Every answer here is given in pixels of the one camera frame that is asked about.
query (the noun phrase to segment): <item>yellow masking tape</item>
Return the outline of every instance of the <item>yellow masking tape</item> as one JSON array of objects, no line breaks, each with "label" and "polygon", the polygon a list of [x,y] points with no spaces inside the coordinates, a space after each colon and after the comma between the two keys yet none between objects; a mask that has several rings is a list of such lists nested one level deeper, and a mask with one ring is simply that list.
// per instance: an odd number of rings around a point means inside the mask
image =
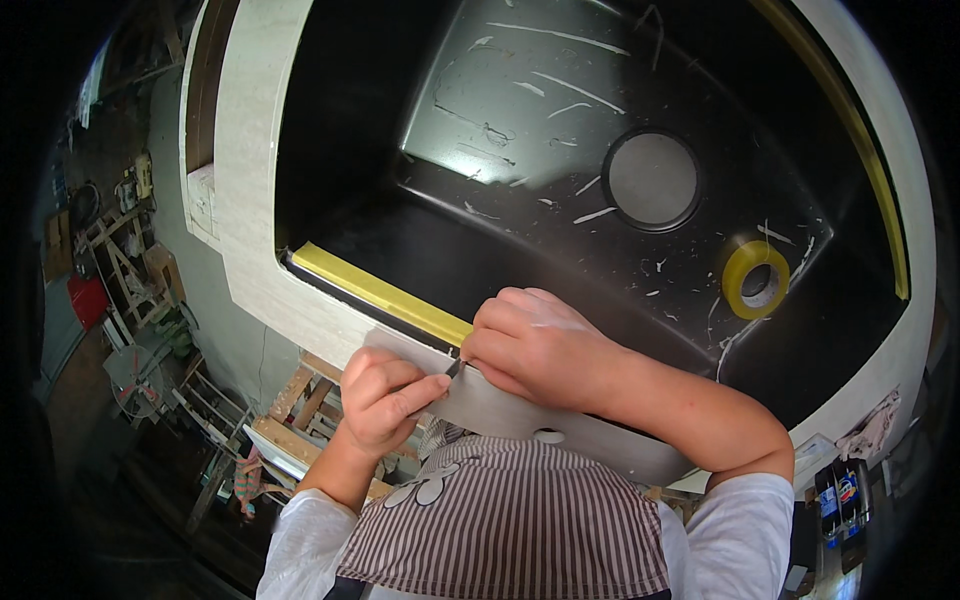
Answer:
[{"label": "yellow masking tape", "polygon": [[357,298],[457,348],[473,325],[407,294],[310,242],[294,252],[295,263]]},{"label": "yellow masking tape", "polygon": [[[759,293],[745,297],[742,291],[743,280],[750,271],[760,265],[770,265],[770,279]],[[790,266],[786,264],[783,254],[770,244],[754,240],[733,252],[723,269],[720,283],[724,298],[733,309],[733,314],[752,321],[766,317],[783,301],[790,284]]]},{"label": "yellow masking tape", "polygon": [[853,103],[850,94],[847,93],[847,87],[833,70],[833,66],[820,46],[804,25],[779,0],[750,1],[806,64],[806,68],[817,79],[844,127],[847,128],[847,133],[857,153],[860,154],[860,161],[863,162],[870,185],[874,188],[876,203],[880,208],[880,216],[887,231],[887,243],[890,245],[890,255],[894,262],[894,291],[901,300],[908,300],[910,277],[906,264],[906,248],[903,245],[903,235],[900,230],[900,216],[897,214],[897,203],[887,178],[887,171],[874,146],[870,131],[860,116],[860,110]]}]

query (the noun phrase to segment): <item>black sink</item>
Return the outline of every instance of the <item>black sink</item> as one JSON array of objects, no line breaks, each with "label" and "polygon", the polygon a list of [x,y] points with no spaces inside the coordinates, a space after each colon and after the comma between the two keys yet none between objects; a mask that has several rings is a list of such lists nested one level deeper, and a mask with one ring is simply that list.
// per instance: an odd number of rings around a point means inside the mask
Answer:
[{"label": "black sink", "polygon": [[[630,2],[511,4],[315,5],[286,96],[277,246],[311,243],[467,322],[504,286],[551,290],[663,362],[714,377],[722,360],[721,381],[798,424],[906,304],[816,79],[746,1],[645,18]],[[801,273],[751,323],[720,278],[755,239]]]}]

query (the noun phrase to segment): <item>man's right hand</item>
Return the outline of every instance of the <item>man's right hand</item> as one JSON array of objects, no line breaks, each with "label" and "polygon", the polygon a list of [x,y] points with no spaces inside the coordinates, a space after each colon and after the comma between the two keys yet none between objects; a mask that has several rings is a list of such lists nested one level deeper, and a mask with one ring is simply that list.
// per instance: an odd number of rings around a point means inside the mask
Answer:
[{"label": "man's right hand", "polygon": [[504,288],[484,302],[460,348],[494,386],[537,404],[600,414],[634,354],[537,288]]}]

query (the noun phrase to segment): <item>clear tape roll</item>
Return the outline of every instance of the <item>clear tape roll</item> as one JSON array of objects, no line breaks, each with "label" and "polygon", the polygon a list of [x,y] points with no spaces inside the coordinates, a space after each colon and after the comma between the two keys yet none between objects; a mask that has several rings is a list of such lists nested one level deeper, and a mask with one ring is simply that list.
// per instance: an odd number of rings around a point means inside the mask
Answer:
[{"label": "clear tape roll", "polygon": [[[743,282],[757,267],[769,265],[770,275],[763,287],[755,294],[743,294]],[[790,284],[790,266],[783,254],[763,240],[754,240],[741,245],[727,260],[720,280],[724,298],[733,314],[752,321],[766,317],[777,308],[786,296]]]}]

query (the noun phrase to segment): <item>bottle label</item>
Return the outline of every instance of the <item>bottle label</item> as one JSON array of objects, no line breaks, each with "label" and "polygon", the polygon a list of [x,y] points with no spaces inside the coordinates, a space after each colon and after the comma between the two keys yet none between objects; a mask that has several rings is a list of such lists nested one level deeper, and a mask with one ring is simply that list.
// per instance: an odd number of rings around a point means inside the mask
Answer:
[{"label": "bottle label", "polygon": [[847,504],[856,498],[856,474],[848,470],[847,474],[837,482],[837,492],[840,494],[840,503]]},{"label": "bottle label", "polygon": [[820,492],[820,513],[823,516],[829,516],[833,513],[836,513],[839,510],[837,506],[837,496],[836,492],[833,490],[833,486]]}]

